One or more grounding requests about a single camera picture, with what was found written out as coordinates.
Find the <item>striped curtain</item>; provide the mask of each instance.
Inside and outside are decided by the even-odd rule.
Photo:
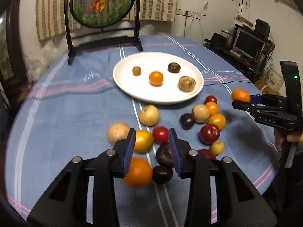
[[[177,0],[141,0],[140,20],[175,21]],[[135,19],[136,2],[125,17]],[[40,41],[65,33],[64,0],[36,0],[36,24]],[[69,13],[70,30],[81,25]]]

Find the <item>potato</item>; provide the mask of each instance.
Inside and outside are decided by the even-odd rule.
[[[194,116],[194,120],[197,123],[202,124],[206,120],[208,120],[210,113],[209,113],[209,109],[207,108],[207,106],[205,106],[203,104],[198,104],[198,105],[194,106],[194,108],[192,109],[192,115]]]
[[[146,126],[154,126],[160,119],[160,112],[154,105],[148,105],[139,113],[139,120]]]
[[[127,138],[130,127],[125,123],[115,123],[107,130],[107,140],[111,145],[115,145],[118,140]]]

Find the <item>dinner plate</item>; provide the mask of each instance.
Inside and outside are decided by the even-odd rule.
[[[179,73],[168,71],[171,62],[181,66]],[[133,75],[134,66],[141,68],[139,76]],[[149,82],[149,75],[153,71],[163,74],[163,83],[159,87],[152,86]],[[179,89],[178,83],[182,76],[195,79],[196,86],[193,91],[183,92]],[[178,56],[160,52],[137,53],[120,60],[113,69],[113,78],[118,87],[130,96],[148,103],[163,105],[189,100],[199,94],[204,85],[202,73],[192,63]]]

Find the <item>finger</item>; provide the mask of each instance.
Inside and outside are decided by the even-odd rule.
[[[275,135],[275,147],[278,151],[281,151],[282,148],[282,143],[283,143],[283,136],[281,135],[281,133],[275,129],[274,131],[274,135]]]
[[[296,155],[301,154],[303,152],[303,142],[298,143],[298,147],[296,149]]]
[[[287,141],[289,142],[303,142],[303,132],[293,131],[287,135]]]

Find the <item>blue tablecloth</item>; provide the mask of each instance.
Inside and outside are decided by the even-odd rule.
[[[244,111],[231,106],[230,94],[242,88],[251,94],[260,91],[225,60],[196,42],[169,36],[142,36],[143,50],[164,52],[182,57],[203,73],[205,86],[192,100],[171,106],[158,106],[158,125],[174,127],[178,137],[194,149],[207,148],[197,138],[202,125],[185,131],[179,118],[191,111],[206,96],[215,95],[220,113],[227,119],[219,141],[260,193],[270,185],[278,167],[273,129],[254,122]],[[138,53],[135,47],[120,46],[83,53],[67,64],[63,54],[35,84],[14,122],[6,155],[6,190],[10,203],[24,219],[49,184],[74,157],[97,157],[111,148],[107,128],[125,122],[135,129],[147,129],[137,114],[147,103],[134,100],[114,83],[114,65],[124,57]],[[244,82],[224,83],[232,80]],[[149,152],[156,166],[154,150]],[[91,222],[92,184],[87,204],[87,220]],[[173,179],[163,186],[150,183],[141,189],[125,186],[115,180],[117,209],[121,226],[183,226],[189,193],[189,180]],[[212,203],[212,222],[216,221],[216,201]]]

